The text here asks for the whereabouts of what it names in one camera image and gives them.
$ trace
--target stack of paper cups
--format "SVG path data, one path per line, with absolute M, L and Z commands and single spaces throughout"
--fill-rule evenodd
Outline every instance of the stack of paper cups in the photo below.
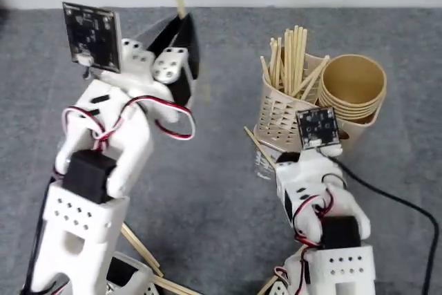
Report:
M 318 103 L 333 106 L 343 120 L 363 124 L 371 121 L 386 91 L 387 78 L 379 64 L 362 55 L 341 55 L 324 69 Z

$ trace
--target black wire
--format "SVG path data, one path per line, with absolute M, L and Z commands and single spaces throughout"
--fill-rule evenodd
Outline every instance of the black wire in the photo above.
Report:
M 46 201 L 48 200 L 48 192 L 49 192 L 49 185 L 54 182 L 55 179 L 51 178 L 49 180 L 48 186 L 46 187 L 46 190 L 44 192 L 43 202 L 40 206 L 40 212 L 39 212 L 39 218 L 37 221 L 37 227 L 35 229 L 35 235 L 34 235 L 34 242 L 32 244 L 32 250 L 30 252 L 29 257 L 29 263 L 28 263 L 28 271 L 26 272 L 26 279 L 25 284 L 23 286 L 23 289 L 21 291 L 21 295 L 31 295 L 33 294 L 31 292 L 31 285 L 32 285 L 32 278 L 34 276 L 34 269 L 35 269 L 35 262 L 37 261 L 37 254 L 40 248 L 40 241 L 41 241 L 41 233 L 43 231 L 43 213 L 44 209 L 46 207 Z
M 431 276 L 433 272 L 433 265 L 434 265 L 434 257 L 436 256 L 436 250 L 437 250 L 437 244 L 439 241 L 439 223 L 437 222 L 436 218 L 428 211 L 422 209 L 421 207 L 418 207 L 417 205 L 408 202 L 407 200 L 404 200 L 400 197 L 394 196 L 390 193 L 385 192 L 384 190 L 381 190 L 379 188 L 376 188 L 372 186 L 370 183 L 362 180 L 360 177 L 358 177 L 355 173 L 353 173 L 348 167 L 346 167 L 342 162 L 337 160 L 334 157 L 329 157 L 328 155 L 324 155 L 319 149 L 318 152 L 323 155 L 324 157 L 330 159 L 332 162 L 336 163 L 341 167 L 341 169 L 347 173 L 351 178 L 359 182 L 364 187 L 370 189 L 371 191 L 374 191 L 375 193 L 378 193 L 379 195 L 385 196 L 386 198 L 389 198 L 390 200 L 394 200 L 395 202 L 401 203 L 405 205 L 406 207 L 409 207 L 415 211 L 418 211 L 419 213 L 423 214 L 425 217 L 427 217 L 430 222 L 432 223 L 434 227 L 434 235 L 433 240 L 431 242 L 430 246 L 430 252 L 428 254 L 428 260 L 427 260 L 427 267 L 425 270 L 425 279 L 423 281 L 422 286 L 422 295 L 428 295 L 430 292 L 430 283 L 431 283 Z

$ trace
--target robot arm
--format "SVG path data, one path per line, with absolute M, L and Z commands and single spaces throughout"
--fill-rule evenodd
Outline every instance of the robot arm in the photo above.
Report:
M 283 153 L 275 172 L 295 239 L 305 246 L 276 272 L 284 282 L 275 283 L 270 294 L 374 295 L 373 251 L 362 242 L 370 235 L 370 221 L 347 190 L 340 168 L 327 157 L 342 153 L 334 139 L 334 112 L 303 111 L 298 125 L 304 149 Z
M 66 139 L 54 165 L 22 295 L 155 295 L 152 271 L 115 253 L 129 194 L 153 152 L 151 125 L 190 140 L 199 52 L 190 15 L 169 22 L 150 46 L 119 35 L 117 14 L 64 3 L 72 59 L 103 71 L 62 114 Z M 192 131 L 164 123 L 184 113 Z M 50 293 L 58 275 L 70 282 Z

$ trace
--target bamboo skewer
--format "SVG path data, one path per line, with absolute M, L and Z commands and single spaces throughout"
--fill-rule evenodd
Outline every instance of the bamboo skewer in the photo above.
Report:
M 161 278 L 159 276 L 153 276 L 152 283 L 177 295 L 201 295 L 200 293 L 195 292 L 192 289 L 183 287 L 181 285 L 178 285 L 177 283 L 173 283 L 172 281 Z
M 267 290 L 269 290 L 269 288 L 276 282 L 278 281 L 278 277 L 277 276 L 272 276 L 264 285 L 263 288 L 261 288 L 261 290 L 258 292 L 257 295 L 264 295 Z
M 307 29 L 302 30 L 302 41 L 301 41 L 301 52 L 299 57 L 299 67 L 298 67 L 298 82 L 297 85 L 302 82 L 302 74 L 304 73 L 304 59 L 305 59 L 305 47 L 307 45 Z
M 264 151 L 261 143 L 259 143 L 259 141 L 256 139 L 255 135 L 246 127 L 244 126 L 244 130 L 246 131 L 247 135 L 251 138 L 251 140 L 253 141 L 253 143 L 255 143 L 256 147 L 259 149 L 259 151 L 262 153 L 262 155 L 264 156 L 264 158 L 268 161 L 268 163 L 270 164 L 270 166 L 273 167 L 273 169 L 276 168 L 275 162 L 269 157 L 269 155 L 267 155 L 267 152 Z
M 284 93 L 288 95 L 290 93 L 291 83 L 291 30 L 287 30 L 287 38 L 285 39 L 285 48 L 287 49 L 287 55 L 284 61 L 287 62 L 287 73 L 285 73 L 285 89 Z
M 321 72 L 323 71 L 323 68 L 325 67 L 325 65 L 327 64 L 327 62 L 330 60 L 330 56 L 326 55 L 324 57 L 324 59 L 321 61 L 321 63 L 319 64 L 318 67 L 316 67 L 313 72 L 311 72 L 311 74 L 309 75 L 312 76 L 312 78 L 310 79 L 310 83 L 309 85 L 306 87 L 304 93 L 302 94 L 302 97 L 300 98 L 301 100 L 305 100 L 311 90 L 311 87 L 315 84 L 316 80 L 318 79 L 319 75 L 321 74 Z
M 277 50 L 277 45 L 274 38 L 270 39 L 270 49 L 271 49 L 271 56 L 270 56 L 269 74 L 270 74 L 270 79 L 273 82 L 274 80 L 273 77 L 275 75 L 275 59 L 276 59 L 276 50 Z
M 290 39 L 289 30 L 286 29 L 284 33 L 284 93 L 289 93 L 289 77 L 290 77 Z
M 263 56 L 260 57 L 261 59 L 261 66 L 262 66 L 262 72 L 264 73 L 265 80 L 268 84 L 271 85 L 271 78 L 269 74 L 269 69 L 267 68 L 267 64 L 265 63 L 265 59 Z
M 296 55 L 298 53 L 298 31 L 299 31 L 299 27 L 295 26 L 295 30 L 293 32 L 293 41 L 291 44 L 291 61 L 292 61 L 292 74 L 291 74 L 291 91 L 293 92 L 294 90 L 296 90 L 295 84 L 296 84 Z
M 282 62 L 282 58 L 279 59 L 279 62 L 280 62 L 279 73 L 280 73 L 281 90 L 284 91 L 285 73 L 284 73 L 284 63 Z
M 143 245 L 143 243 L 138 239 L 138 237 L 131 231 L 131 229 L 125 223 L 121 229 L 124 237 L 129 241 L 130 244 L 137 250 L 137 252 L 141 255 L 142 258 L 149 264 L 153 271 L 159 276 L 163 276 L 163 273 L 160 271 L 160 264 L 157 262 L 155 257 L 150 253 L 150 251 Z
M 301 58 L 301 48 L 302 48 L 302 32 L 304 28 L 299 27 L 298 29 L 298 38 L 296 40 L 296 65 L 295 65 L 295 87 L 294 90 L 297 88 L 298 85 L 298 76 L 299 76 L 299 63 Z
M 275 73 L 273 75 L 273 86 L 277 89 L 279 87 L 279 77 L 280 77 L 281 43 L 282 43 L 282 38 L 278 37 L 278 43 L 276 46 Z

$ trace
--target gray carpet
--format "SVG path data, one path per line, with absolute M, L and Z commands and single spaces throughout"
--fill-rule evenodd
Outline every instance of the gray carpet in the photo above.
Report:
M 130 37 L 174 9 L 120 10 Z M 346 162 L 366 180 L 427 208 L 442 206 L 442 10 L 196 8 L 203 55 L 197 137 L 155 134 L 155 155 L 132 195 L 128 224 L 167 278 L 208 295 L 255 294 L 295 252 L 275 185 L 253 171 L 259 55 L 270 36 L 308 27 L 308 51 L 362 53 L 388 76 L 380 117 Z M 61 137 L 60 113 L 84 90 L 60 10 L 11 12 L 0 26 L 0 292 L 21 286 L 36 215 Z M 378 294 L 418 294 L 429 222 L 355 183 L 372 221 Z M 119 249 L 137 256 L 124 239 Z M 442 274 L 442 250 L 434 275 Z M 431 294 L 442 294 L 434 278 Z

